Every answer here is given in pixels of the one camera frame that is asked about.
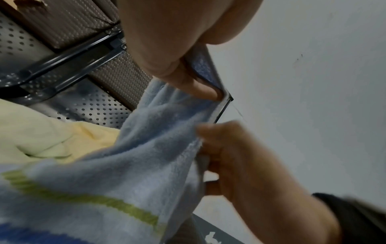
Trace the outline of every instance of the blue stripe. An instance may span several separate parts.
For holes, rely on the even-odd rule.
[[[0,241],[28,244],[90,244],[65,234],[52,234],[48,231],[33,231],[28,228],[12,227],[5,223],[0,225]]]

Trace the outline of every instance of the blue towel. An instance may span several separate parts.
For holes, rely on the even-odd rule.
[[[202,77],[215,74],[208,69]],[[200,100],[153,79],[113,147],[69,165],[2,165],[0,242],[167,241],[204,195],[195,126],[214,122],[227,98]]]

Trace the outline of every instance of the clothing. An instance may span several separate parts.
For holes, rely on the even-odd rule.
[[[113,147],[66,165],[1,165],[3,240],[14,243],[15,233],[24,243],[168,240],[204,195],[208,160],[192,163],[195,126],[213,122],[226,99],[200,100],[153,80]]]
[[[87,122],[65,123],[0,99],[0,164],[54,158],[71,163],[112,146],[119,130]]]
[[[328,194],[315,193],[337,217],[343,232],[342,244],[384,244],[386,213],[359,201],[345,201]]]

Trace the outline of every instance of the white wall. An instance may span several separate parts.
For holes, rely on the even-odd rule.
[[[386,1],[265,0],[210,51],[248,128],[310,192],[386,207]],[[226,204],[196,212],[254,243]]]

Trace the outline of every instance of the black sleeve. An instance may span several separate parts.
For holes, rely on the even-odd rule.
[[[343,244],[385,244],[386,215],[358,202],[345,201],[328,194],[315,193],[337,217]]]

